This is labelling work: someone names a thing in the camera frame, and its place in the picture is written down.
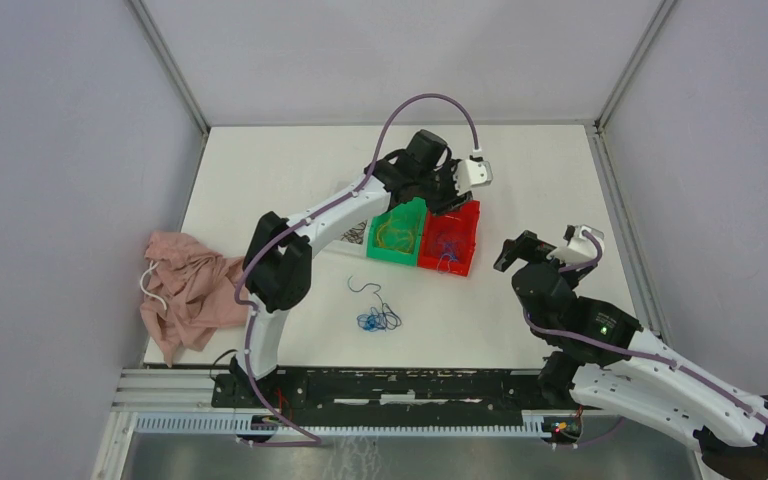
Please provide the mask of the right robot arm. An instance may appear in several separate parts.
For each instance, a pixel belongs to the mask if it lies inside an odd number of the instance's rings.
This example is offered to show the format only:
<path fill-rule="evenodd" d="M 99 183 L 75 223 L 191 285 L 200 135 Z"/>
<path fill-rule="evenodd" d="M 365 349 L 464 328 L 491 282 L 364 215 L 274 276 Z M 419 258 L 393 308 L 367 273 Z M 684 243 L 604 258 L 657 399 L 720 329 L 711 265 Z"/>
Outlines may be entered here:
<path fill-rule="evenodd" d="M 695 452 L 727 479 L 768 479 L 768 394 L 756 395 L 684 358 L 621 308 L 576 293 L 603 256 L 603 235 L 570 225 L 554 246 L 524 231 L 493 267 L 511 278 L 524 320 L 554 347 L 538 375 L 540 400 L 594 407 Z"/>

